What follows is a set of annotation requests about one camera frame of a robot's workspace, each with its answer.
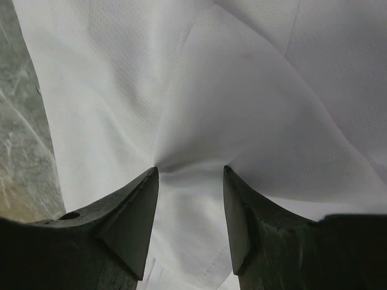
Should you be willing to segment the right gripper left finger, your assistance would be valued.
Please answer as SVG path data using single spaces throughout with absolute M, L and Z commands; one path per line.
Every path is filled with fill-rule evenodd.
M 2 289 L 135 289 L 158 199 L 153 167 L 59 219 L 1 219 Z

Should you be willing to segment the white t shirt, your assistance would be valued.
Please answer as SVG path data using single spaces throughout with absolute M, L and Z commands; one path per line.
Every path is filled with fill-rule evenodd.
M 15 1 L 65 208 L 160 176 L 140 289 L 235 289 L 223 168 L 386 213 L 385 1 Z

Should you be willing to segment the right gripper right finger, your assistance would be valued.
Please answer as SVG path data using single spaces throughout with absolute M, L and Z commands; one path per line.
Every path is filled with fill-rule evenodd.
M 386 216 L 296 215 L 223 171 L 232 268 L 241 289 L 385 289 Z

